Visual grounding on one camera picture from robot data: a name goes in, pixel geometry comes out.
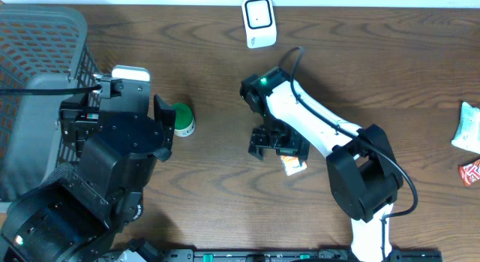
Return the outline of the green lid jar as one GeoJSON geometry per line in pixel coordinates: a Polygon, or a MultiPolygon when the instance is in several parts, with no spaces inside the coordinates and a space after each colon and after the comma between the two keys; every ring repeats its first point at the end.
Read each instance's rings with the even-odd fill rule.
{"type": "Polygon", "coordinates": [[[175,135],[178,137],[192,135],[196,129],[196,121],[191,108],[184,103],[175,103],[172,107],[176,112],[175,135]]]}

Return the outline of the small orange tissue pack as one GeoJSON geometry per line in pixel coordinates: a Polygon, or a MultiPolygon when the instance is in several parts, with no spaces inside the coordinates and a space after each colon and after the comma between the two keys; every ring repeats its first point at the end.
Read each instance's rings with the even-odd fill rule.
{"type": "Polygon", "coordinates": [[[282,155],[280,159],[287,176],[300,173],[308,167],[306,162],[300,162],[298,157],[282,155]]]}

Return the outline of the light blue wipes packet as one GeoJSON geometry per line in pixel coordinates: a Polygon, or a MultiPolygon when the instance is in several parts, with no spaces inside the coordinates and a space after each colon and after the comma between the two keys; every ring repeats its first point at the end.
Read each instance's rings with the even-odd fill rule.
{"type": "Polygon", "coordinates": [[[462,103],[459,125],[451,144],[479,154],[479,108],[465,101],[462,103]]]}

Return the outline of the orange Top chocolate bar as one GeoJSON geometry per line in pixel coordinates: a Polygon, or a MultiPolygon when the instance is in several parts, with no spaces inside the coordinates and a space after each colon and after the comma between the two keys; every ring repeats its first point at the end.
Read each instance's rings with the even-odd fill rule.
{"type": "Polygon", "coordinates": [[[465,186],[472,185],[480,179],[479,160],[459,166],[458,172],[465,186]]]}

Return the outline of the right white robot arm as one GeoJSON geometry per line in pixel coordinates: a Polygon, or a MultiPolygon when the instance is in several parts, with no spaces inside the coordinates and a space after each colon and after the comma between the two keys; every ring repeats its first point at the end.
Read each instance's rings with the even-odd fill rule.
{"type": "Polygon", "coordinates": [[[384,130],[336,116],[281,68],[242,80],[239,94],[263,117],[252,130],[249,154],[263,159],[265,149],[273,149],[292,157],[287,172],[297,173],[314,146],[325,158],[334,200],[350,217],[352,254],[360,261],[384,261],[392,252],[386,216],[404,184],[384,130]]]}

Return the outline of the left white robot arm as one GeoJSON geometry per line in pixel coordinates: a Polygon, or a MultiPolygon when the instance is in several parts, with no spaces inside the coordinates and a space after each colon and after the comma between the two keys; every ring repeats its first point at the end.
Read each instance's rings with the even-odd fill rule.
{"type": "Polygon", "coordinates": [[[93,261],[140,216],[156,163],[171,156],[176,113],[147,79],[105,76],[95,88],[98,106],[85,92],[61,102],[62,139],[76,160],[10,205],[3,261],[93,261]]]}

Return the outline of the grey plastic shopping basket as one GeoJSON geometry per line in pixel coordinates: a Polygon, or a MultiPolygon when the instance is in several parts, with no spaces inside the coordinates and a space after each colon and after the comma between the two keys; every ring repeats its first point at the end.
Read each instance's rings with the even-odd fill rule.
{"type": "MultiPolygon", "coordinates": [[[[95,84],[87,23],[65,7],[1,6],[1,88],[72,89],[95,84]]],[[[1,204],[39,186],[60,163],[77,161],[62,142],[57,96],[1,97],[1,204]]]]}

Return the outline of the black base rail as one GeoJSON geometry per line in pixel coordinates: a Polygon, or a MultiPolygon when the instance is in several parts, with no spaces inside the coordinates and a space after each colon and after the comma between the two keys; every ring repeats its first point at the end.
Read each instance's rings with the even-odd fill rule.
{"type": "Polygon", "coordinates": [[[291,261],[356,261],[346,249],[319,251],[112,251],[98,259],[110,262],[291,262],[291,261]]]}

